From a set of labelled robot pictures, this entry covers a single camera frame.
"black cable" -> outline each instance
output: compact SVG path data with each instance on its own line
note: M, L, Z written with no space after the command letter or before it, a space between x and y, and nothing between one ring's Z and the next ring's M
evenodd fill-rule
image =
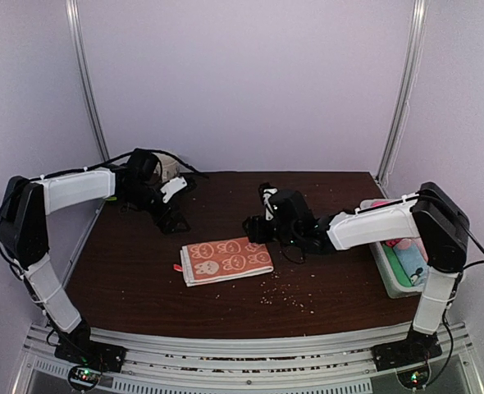
M84 168L71 168L69 170L61 170L61 171L56 171L56 172L51 172L50 174L44 175L44 179L51 179L51 178L56 178L58 176L64 176L64 175L69 175L69 174L79 174L81 172L85 172Z
M51 339L51 336L53 335L53 333L54 333L54 328L51 330L49 334L47 334L47 338L45 338L45 341L49 346L58 347L58 345L53 345L51 342L49 342L49 339Z
M93 166L87 167L87 170L88 171L93 171L93 170L95 170L97 168L100 168L100 167L103 167L103 166L107 166L108 164L112 164L114 162L117 162L121 158L127 158L128 156L130 156L131 154L133 154L133 152L134 151L131 150L130 152L122 153L122 154L116 156L115 158L109 158L105 162L101 162L99 164L94 164Z
M170 158L175 159L179 164L181 164L182 166L184 166L188 170L192 171L194 174L196 174L198 176L201 176L202 178L209 179L209 176L208 175L204 174L203 172L200 172L195 167L193 167L192 165L186 163L184 160L182 160L181 158L179 158L178 156L176 156L175 154L173 154L171 152L167 152L166 150L160 150L160 149L146 149L146 150L148 152L150 152L150 153L161 153L161 154L165 154L166 156L169 156Z
M301 253L302 253L302 257L300 258L300 261L296 261L296 260L293 260L292 258L290 258L290 256L287 255L287 253L285 252L285 249L284 249L284 243L279 241L279 244L281 245L281 253L285 257L286 260L290 261L291 263L295 263L297 265L301 265L301 264L304 264L306 262L306 256L305 256L303 250L300 250Z
M291 221L291 223L290 223L291 233L293 234L293 236L295 238L301 240L303 243L307 243L308 241L295 230L295 224L297 224L297 222L299 222L299 219L293 219Z
M14 263L10 263L9 265L9 269L11 270L12 272L12 275L14 275L14 277L22 282L23 279L21 279L21 275L23 275L23 272L21 271L20 267L18 267L17 265L15 265Z
M130 203L123 204L118 210L119 213L128 213L129 211L143 212L142 209L135 208Z
M54 323L53 318L49 314L47 314L48 322L53 328L54 331L56 331L56 334L58 335L58 338L62 339L63 341L67 342L70 346L72 346L74 349L76 349L81 355L86 355L86 356L93 356L91 355L88 351L81 349L79 346L74 344L67 335Z
M448 332L448 336L450 337L450 352L448 353L448 357L446 357L446 361L443 364L439 373L435 375L435 377L430 382L424 385L425 389L430 387L441 376L441 374L445 372L446 366L448 366L448 363L452 358L452 354L454 354L454 336L452 335L452 332L450 330L450 325L448 324L448 319L446 318L446 309L445 309L445 312L442 314L442 323L445 326L446 331Z
M437 197L433 197L431 195L419 195L418 197L419 199L424 199L426 201L431 201L431 202L435 202L435 203L438 203L440 204L443 208L445 208L446 210L448 210L450 212L450 214L455 218L457 216L457 214L452 210L452 208L447 204L445 203L442 199L438 199ZM464 225L463 222L461 221L458 221L459 225L463 228L463 230L466 231L466 233L468 234L468 237L473 241L473 243L476 245L476 247L481 251L481 253L484 254L484 247L481 245L481 242L479 242L477 240L477 238L475 237L475 235L473 235L473 233L470 231L470 229L468 227L466 227ZM479 261L476 261L475 263L470 263L466 266L464 266L463 268L463 271L467 268L470 268L474 265L478 265L478 264L484 264L484 260L479 260Z
M473 267L474 265L479 265L479 264L484 264L484 260L479 260L479 261L476 261L475 263L470 263L468 265L465 265L463 268L463 271L467 270L470 267Z

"cable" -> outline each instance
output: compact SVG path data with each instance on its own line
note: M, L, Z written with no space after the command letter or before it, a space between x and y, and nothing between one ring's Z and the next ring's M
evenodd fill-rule
M475 263L470 263L468 265L465 265L463 268L463 271L466 271L468 268L473 267L474 265L479 265L479 264L484 264L484 260L479 260L476 261Z
M118 210L119 213L128 213L129 211L133 212L143 212L142 209L137 209L133 207L130 203L123 204L120 209Z
M45 338L45 341L49 346L58 347L58 345L53 345L51 342L48 341L49 339L51 339L51 336L53 335L53 333L54 333L54 328L51 330L49 334L47 334L47 338Z
M90 167L87 167L87 169L89 171L93 171L97 168L100 168L100 167L103 167L103 166L107 166L108 164L112 164L114 162L117 162L118 160L122 159L122 158L127 158L129 157L131 154L133 154L134 151L130 151L130 152L127 152L127 153L122 153L118 156L116 156L115 158L109 158L108 160L106 160L105 162L101 162L99 164L94 164L93 166L90 166Z
M430 352L428 351L427 352L427 356L426 356L426 366L428 368L428 382L430 381L431 379L431 366L430 366Z
M79 353L82 355L87 355L87 356L92 356L88 351L81 349L79 346L74 344L68 337L65 335L65 333L54 323L53 318L49 314L47 314L48 322L53 328L54 331L56 331L56 334L58 335L58 338L62 339L63 341L67 342L70 346L75 348Z
M296 260L293 260L292 258L290 258L290 256L287 255L287 253L285 252L285 249L284 249L284 243L279 241L279 244L281 245L281 253L285 257L286 260L290 261L291 263L295 263L297 265L301 265L301 264L304 264L306 262L306 256L305 256L303 250L300 250L302 252L302 257L300 258L300 261L296 261Z
M445 372L446 366L450 362L450 359L452 358L452 354L454 354L454 336L452 335L452 332L450 330L450 325L448 324L448 319L446 318L446 310L442 314L442 323L446 328L446 331L448 332L448 336L450 337L450 352L448 353L448 357L446 357L446 361L443 364L441 370L437 373L437 375L427 384L424 385L424 388L430 387L441 375L443 372Z
M176 156L175 154L173 154L171 152L167 152L166 150L160 150L160 149L146 149L146 150L148 152L150 152L150 153L161 153L161 154L165 154L166 156L169 156L170 158L175 159L178 163L180 163L182 166L184 166L188 170L192 171L196 175L201 176L202 178L205 178L205 179L209 179L209 176L208 175L204 174L203 172L200 172L195 167L193 167L192 165L186 163L184 160L182 160L181 158L179 158L178 156Z
M79 174L81 172L85 172L84 168L71 168L69 170L61 170L61 171L56 171L56 172L51 172L50 174L44 175L44 179L51 179L51 178L56 178L58 176L64 176L64 175L69 175L69 174Z
M442 199L438 199L437 197L433 197L431 195L419 195L418 198L419 199L424 199L424 200L427 200L427 201L431 201L431 202L438 203L443 208L447 209L453 217L457 217L457 214L452 210L452 208L447 203L445 203ZM463 222L458 221L458 223L463 228L463 230L466 231L466 233L468 234L468 237L473 241L473 243L481 251L481 253L484 254L484 247L481 245L481 242L479 242L477 240L477 238L475 237L475 235L473 235L473 233L470 231L470 229L468 227L466 227ZM478 264L484 264L484 260L479 260L479 261L477 261L475 263L470 263L470 264L464 266L463 271L465 269L467 269L467 268L470 268L470 267L472 267L474 265L478 265Z

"dark brown tabletop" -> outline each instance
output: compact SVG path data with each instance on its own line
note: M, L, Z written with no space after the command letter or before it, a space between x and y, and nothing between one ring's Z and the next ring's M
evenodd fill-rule
M263 213L258 185L300 190L316 216L381 198L366 172L216 172L178 198L191 232L164 236L147 213L106 204L67 293L93 327L193 338L265 338L348 332L411 320L418 298L392 300L368 246L305 264L268 244L274 273L186 287L180 248L244 235Z

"lavender wall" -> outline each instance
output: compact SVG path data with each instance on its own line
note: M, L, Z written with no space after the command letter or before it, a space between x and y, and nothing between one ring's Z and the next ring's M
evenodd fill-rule
M390 194L437 182L466 211L484 244L483 1L431 2L410 107ZM453 316L468 324L484 365L484 265L470 268Z
M80 0L112 153L202 170L375 172L413 1Z
M10 176L98 160L84 108L65 1L0 1L0 203ZM63 276L94 204L55 213L52 256ZM0 393L39 310L0 258Z

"printed bunny pattern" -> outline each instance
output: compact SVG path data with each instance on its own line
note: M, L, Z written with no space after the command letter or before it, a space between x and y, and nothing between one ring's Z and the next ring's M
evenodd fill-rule
M218 265L218 263L212 260L206 261L204 263L198 263L194 266L194 269L198 275L214 275L218 272L219 268L220 266Z
M249 243L247 238L191 245L189 256L194 274L200 277L242 273L272 262L265 245Z
M194 259L209 259L215 253L215 250L209 243L193 245L189 248L189 251Z
M248 262L250 264L267 264L272 261L268 252L260 252L257 254L251 254L248 256Z

